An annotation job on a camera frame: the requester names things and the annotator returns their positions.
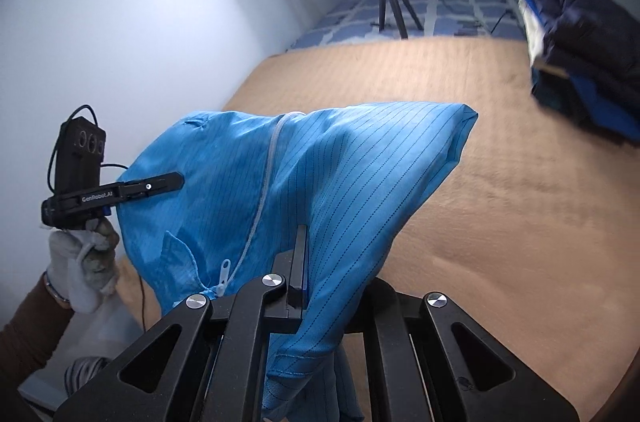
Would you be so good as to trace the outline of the left forearm brown sleeve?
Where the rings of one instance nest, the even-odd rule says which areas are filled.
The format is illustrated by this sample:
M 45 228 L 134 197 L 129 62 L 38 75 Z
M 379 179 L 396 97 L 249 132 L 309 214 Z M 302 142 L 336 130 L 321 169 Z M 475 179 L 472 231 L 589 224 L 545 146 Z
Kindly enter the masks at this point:
M 40 278 L 1 330 L 1 393 L 16 393 L 46 367 L 73 316 Z

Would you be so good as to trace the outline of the left white gloved hand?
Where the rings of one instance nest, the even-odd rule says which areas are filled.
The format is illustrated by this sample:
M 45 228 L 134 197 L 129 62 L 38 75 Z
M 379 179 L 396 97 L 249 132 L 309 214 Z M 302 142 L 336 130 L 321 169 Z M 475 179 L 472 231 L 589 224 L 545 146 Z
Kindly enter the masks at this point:
M 55 301 L 78 314 L 94 313 L 115 292 L 118 244 L 107 219 L 90 220 L 81 231 L 52 231 L 43 282 Z

